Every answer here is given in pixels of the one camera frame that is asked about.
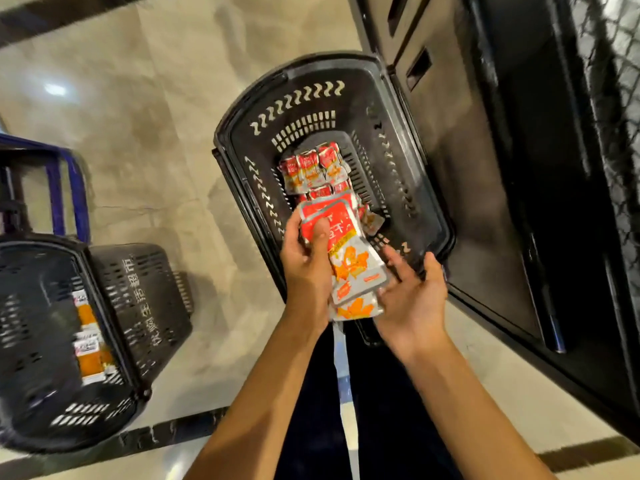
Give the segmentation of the person's right hand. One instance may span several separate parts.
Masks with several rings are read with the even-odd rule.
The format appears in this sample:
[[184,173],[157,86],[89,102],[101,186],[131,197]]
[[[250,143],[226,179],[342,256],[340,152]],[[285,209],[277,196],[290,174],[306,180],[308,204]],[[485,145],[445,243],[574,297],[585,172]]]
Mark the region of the person's right hand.
[[384,312],[375,320],[381,338],[406,367],[422,362],[450,343],[445,330],[446,300],[432,300],[424,279],[391,246],[383,248],[395,275],[378,292]]

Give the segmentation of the person's left hand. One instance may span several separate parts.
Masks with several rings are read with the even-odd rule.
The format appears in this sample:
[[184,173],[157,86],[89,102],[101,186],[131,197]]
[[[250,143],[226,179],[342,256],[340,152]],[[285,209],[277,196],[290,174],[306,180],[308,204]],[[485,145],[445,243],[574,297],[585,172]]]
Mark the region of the person's left hand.
[[287,286],[283,318],[300,330],[319,337],[329,323],[329,299],[333,289],[332,267],[311,263],[311,243],[300,242],[301,217],[295,210],[285,228],[281,261]]

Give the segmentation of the person's right forearm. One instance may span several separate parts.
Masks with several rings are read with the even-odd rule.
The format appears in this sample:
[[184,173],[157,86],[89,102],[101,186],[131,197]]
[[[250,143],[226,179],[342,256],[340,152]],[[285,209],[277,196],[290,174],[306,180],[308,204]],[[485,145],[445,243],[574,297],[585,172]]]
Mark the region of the person's right forearm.
[[399,352],[465,480],[557,480],[446,333],[409,335]]

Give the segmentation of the person's left forearm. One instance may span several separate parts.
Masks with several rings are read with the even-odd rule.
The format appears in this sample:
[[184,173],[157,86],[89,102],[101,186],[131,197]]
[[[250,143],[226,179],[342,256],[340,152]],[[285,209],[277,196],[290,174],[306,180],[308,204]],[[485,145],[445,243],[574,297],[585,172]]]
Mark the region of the person's left forearm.
[[274,480],[328,306],[288,303],[247,379],[182,480]]

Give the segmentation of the pile of red snack packets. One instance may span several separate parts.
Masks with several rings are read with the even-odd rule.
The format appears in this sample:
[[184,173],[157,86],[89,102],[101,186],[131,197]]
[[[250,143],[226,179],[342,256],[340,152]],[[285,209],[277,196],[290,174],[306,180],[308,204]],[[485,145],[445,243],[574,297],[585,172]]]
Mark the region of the pile of red snack packets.
[[358,179],[347,156],[346,149],[338,142],[323,141],[308,150],[283,157],[278,170],[284,181],[284,192],[297,205],[348,193],[364,233],[373,237],[383,227],[385,217],[372,210],[366,188],[356,188]]

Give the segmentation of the black shelf unit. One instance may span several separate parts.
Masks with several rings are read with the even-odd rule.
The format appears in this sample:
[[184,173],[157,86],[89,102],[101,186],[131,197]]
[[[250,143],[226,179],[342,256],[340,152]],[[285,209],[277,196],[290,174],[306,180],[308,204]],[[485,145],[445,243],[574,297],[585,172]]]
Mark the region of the black shelf unit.
[[569,0],[349,0],[456,240],[453,302],[640,444],[640,308]]

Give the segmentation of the black plastic shopping basket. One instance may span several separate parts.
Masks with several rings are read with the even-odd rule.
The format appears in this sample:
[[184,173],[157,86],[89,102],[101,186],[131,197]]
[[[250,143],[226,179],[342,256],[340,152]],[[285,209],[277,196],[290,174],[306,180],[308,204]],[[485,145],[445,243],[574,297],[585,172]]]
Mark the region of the black plastic shopping basket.
[[425,252],[443,262],[454,247],[454,226],[394,76],[373,55],[308,55],[247,88],[213,140],[212,154],[281,297],[279,253],[297,204],[277,165],[330,141],[351,168],[354,190],[385,218],[369,238],[373,246],[394,247],[421,276]]

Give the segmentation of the person's dark trousers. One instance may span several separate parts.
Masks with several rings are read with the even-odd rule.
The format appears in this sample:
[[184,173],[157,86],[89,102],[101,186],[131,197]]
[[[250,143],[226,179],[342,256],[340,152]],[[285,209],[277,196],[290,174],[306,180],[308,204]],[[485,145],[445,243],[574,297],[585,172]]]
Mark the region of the person's dark trousers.
[[[345,325],[361,480],[463,480],[404,366],[386,345]],[[351,480],[333,364],[333,333],[319,338],[274,480]]]

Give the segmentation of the black printed shopping basket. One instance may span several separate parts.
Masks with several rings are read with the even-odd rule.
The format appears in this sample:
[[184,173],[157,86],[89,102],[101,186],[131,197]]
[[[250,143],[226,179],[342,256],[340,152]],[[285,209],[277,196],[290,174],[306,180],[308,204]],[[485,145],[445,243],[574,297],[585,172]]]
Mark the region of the black printed shopping basket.
[[[73,347],[81,323],[72,291],[80,289],[117,367],[85,387]],[[0,446],[73,452],[119,434],[144,411],[192,329],[156,244],[0,236]]]

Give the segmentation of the orange white packet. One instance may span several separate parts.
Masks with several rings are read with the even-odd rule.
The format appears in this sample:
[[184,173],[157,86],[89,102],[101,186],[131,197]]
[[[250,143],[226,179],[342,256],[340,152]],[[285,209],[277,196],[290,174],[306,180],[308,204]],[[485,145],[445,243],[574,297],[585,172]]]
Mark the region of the orange white packet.
[[72,298],[81,323],[81,329],[83,331],[98,330],[99,326],[86,291],[84,289],[74,290],[72,291]]
[[116,375],[115,361],[96,326],[85,326],[76,333],[73,347],[84,387],[105,382]]

